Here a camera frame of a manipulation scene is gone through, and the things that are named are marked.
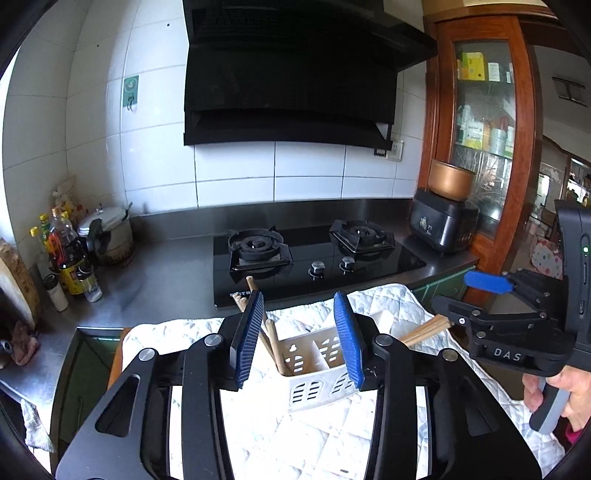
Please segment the right hand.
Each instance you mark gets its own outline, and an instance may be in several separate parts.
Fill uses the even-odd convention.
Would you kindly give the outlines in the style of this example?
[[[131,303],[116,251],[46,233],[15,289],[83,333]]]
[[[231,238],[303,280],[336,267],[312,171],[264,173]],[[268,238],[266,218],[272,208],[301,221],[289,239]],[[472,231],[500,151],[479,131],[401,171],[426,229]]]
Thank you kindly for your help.
[[[524,373],[524,402],[531,412],[535,412],[543,402],[542,390],[539,388],[539,378]],[[591,409],[591,375],[589,372],[565,366],[562,371],[546,379],[546,383],[570,393],[569,400],[562,412],[567,418],[574,432],[582,430],[590,418]]]

